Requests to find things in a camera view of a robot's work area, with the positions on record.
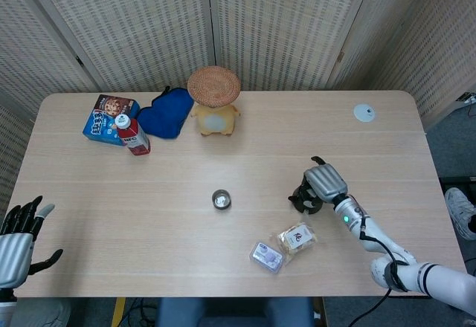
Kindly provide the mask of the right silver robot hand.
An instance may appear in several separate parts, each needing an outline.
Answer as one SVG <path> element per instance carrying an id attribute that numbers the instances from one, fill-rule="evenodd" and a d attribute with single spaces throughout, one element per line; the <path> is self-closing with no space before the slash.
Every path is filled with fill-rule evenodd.
<path id="1" fill-rule="evenodd" d="M 304 178 L 322 202 L 339 205 L 348 198 L 348 186 L 335 168 L 319 156 L 311 157 L 317 165 L 304 172 Z"/>

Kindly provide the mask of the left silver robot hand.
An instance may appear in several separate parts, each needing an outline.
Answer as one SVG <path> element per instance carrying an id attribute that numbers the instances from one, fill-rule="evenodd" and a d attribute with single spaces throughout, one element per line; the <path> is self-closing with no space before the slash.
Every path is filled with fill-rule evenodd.
<path id="1" fill-rule="evenodd" d="M 29 276 L 49 269 L 62 256 L 56 250 L 51 257 L 33 263 L 33 250 L 46 217 L 54 210 L 54 204 L 42 209 L 38 206 L 42 196 L 25 205 L 10 209 L 1 223 L 1 289 L 13 290 L 21 286 Z"/>

